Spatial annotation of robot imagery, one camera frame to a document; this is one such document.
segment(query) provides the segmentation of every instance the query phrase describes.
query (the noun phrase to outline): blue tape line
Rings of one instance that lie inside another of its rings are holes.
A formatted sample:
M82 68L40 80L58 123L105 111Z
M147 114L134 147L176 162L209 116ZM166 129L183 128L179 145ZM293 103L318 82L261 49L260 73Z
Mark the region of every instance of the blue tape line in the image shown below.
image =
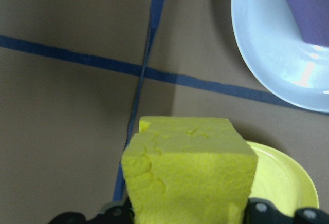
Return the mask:
M101 69L111 70L111 71L125 73L134 76L140 76L142 70L142 67L140 65L112 60L95 55L76 53L66 49L50 47L50 46L28 42L20 39L9 38L3 35L0 35L0 47L13 49L25 53L41 55L53 59L79 63L87 66L93 66ZM219 94L225 94L225 95L244 98L257 102L263 102L263 103L273 104L282 107L289 107L289 108L321 114L321 115L329 115L328 113L321 113L321 112L311 111L293 106L279 99L277 96L269 92L254 90L236 85L204 81L195 77L181 75L181 74L167 73L150 67L146 67L144 77L161 82L207 90Z
M0 47L139 76L141 66L0 35Z
M145 70L146 70L146 67L148 64L149 55L150 55L150 51L151 51L151 48L153 45L154 37L155 37L156 31L160 24L160 19L161 19L164 2L165 2L165 0L152 0L151 1L150 21L149 21L149 28L148 28L147 43L146 43L145 52L144 52L144 60L143 60L143 65L142 65L139 81L138 81L136 92L135 92L131 116L130 116L130 119L128 122L127 137L126 137L126 142L124 145L125 148L128 146L128 144L130 142L130 139L131 139L132 133L133 133L133 128L135 126L140 94L141 94L141 90L142 90L142 86L143 86L143 82L144 82ZM122 200L124 188L125 188L125 181L123 178L122 166L120 164L119 169L118 169L114 194L113 194L113 201Z

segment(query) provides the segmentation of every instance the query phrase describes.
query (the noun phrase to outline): light blue bowl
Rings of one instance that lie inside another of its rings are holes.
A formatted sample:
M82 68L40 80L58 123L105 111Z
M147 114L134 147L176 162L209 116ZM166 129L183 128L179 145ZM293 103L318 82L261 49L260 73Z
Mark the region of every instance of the light blue bowl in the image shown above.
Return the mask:
M329 112L329 48L305 43L286 0L231 0L237 45L250 71L273 94Z

